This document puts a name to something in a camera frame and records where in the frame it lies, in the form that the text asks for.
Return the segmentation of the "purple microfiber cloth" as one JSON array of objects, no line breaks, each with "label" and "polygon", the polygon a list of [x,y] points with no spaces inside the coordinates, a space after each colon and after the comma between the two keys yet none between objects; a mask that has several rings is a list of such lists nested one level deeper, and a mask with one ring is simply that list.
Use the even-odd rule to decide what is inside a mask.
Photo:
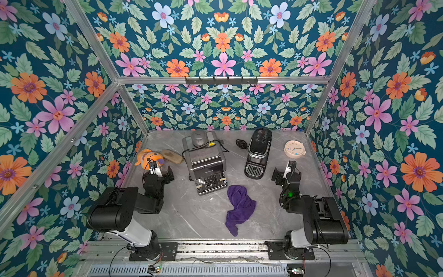
[{"label": "purple microfiber cloth", "polygon": [[229,186],[227,196],[233,209],[227,212],[225,225],[229,232],[236,237],[238,235],[237,226],[249,220],[256,209],[257,202],[249,197],[247,189],[241,185]]}]

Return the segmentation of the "black capsule coffee machine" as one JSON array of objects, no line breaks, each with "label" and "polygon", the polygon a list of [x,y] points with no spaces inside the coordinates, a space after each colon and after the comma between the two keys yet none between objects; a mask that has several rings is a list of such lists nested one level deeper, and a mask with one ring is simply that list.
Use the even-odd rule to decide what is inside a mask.
[{"label": "black capsule coffee machine", "polygon": [[259,180],[266,171],[272,144],[272,131],[267,128],[256,129],[250,139],[244,173],[248,178]]}]

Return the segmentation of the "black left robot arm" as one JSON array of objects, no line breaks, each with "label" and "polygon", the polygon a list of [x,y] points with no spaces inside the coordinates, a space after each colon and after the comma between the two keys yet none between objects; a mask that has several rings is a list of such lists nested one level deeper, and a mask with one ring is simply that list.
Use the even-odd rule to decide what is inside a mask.
[{"label": "black left robot arm", "polygon": [[173,180],[173,171],[168,167],[165,173],[144,172],[143,194],[138,192],[138,187],[106,189],[88,211],[87,227],[126,241],[131,262],[174,261],[178,244],[160,243],[158,235],[134,217],[134,214],[159,214],[164,204],[165,185]]}]

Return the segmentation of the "black hook rail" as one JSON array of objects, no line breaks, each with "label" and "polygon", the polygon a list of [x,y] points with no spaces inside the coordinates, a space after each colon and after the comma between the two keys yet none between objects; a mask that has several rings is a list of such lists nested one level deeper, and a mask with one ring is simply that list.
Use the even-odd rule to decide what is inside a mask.
[{"label": "black hook rail", "polygon": [[187,85],[255,85],[257,77],[186,77]]}]

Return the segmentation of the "pink round alarm clock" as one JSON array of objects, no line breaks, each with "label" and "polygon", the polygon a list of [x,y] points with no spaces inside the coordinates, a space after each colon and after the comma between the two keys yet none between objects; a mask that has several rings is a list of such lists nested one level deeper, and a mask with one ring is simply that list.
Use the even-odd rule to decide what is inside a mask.
[{"label": "pink round alarm clock", "polygon": [[289,140],[284,145],[284,153],[291,159],[298,159],[306,155],[305,146],[297,140]]}]

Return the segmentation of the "orange plush toy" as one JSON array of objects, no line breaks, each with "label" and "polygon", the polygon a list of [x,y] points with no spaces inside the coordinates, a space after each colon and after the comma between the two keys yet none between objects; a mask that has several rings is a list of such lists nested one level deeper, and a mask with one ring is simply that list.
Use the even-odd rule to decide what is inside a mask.
[{"label": "orange plush toy", "polygon": [[135,165],[141,166],[144,170],[151,170],[150,163],[157,163],[162,168],[165,164],[165,159],[158,152],[153,152],[149,149],[141,150],[137,155]]}]

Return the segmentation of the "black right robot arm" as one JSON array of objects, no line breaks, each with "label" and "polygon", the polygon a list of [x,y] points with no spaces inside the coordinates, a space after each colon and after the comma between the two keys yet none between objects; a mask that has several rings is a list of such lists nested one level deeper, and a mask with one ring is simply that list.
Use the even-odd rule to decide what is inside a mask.
[{"label": "black right robot arm", "polygon": [[348,243],[349,231],[336,200],[300,193],[302,173],[296,168],[296,161],[289,161],[284,171],[274,169],[271,180],[282,188],[280,207],[290,214],[301,215],[303,225],[288,231],[283,242],[268,245],[270,259],[312,260],[316,246],[328,248]]}]

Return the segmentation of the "silver espresso coffee machine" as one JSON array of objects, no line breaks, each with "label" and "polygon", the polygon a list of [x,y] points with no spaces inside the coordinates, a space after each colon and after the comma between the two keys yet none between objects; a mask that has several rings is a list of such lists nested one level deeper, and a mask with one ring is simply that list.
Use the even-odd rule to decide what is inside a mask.
[{"label": "silver espresso coffee machine", "polygon": [[206,195],[228,187],[224,172],[228,151],[214,131],[195,130],[182,139],[182,157],[189,171],[189,180],[195,182],[199,195]]}]

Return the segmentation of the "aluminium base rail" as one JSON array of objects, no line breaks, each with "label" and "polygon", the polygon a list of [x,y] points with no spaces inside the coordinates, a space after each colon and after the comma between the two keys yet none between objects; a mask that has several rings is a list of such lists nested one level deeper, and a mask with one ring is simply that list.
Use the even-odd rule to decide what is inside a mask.
[{"label": "aluminium base rail", "polygon": [[92,242],[75,277],[372,277],[355,240],[292,254],[278,240],[161,240],[148,260],[117,240]]}]

